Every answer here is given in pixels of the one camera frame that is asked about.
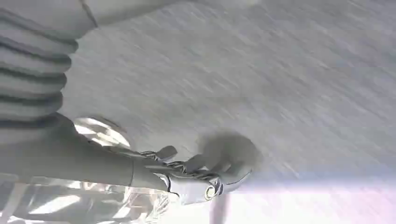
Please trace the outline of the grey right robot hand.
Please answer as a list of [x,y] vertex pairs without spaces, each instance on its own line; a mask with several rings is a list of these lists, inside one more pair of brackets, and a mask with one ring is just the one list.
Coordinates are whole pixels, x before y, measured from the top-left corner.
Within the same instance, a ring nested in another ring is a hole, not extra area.
[[0,171],[22,182],[54,178],[171,193],[190,190],[188,202],[195,203],[209,185],[216,195],[237,189],[253,166],[225,161],[211,170],[183,172],[126,149],[90,142],[68,118],[54,114],[38,120],[0,120]]

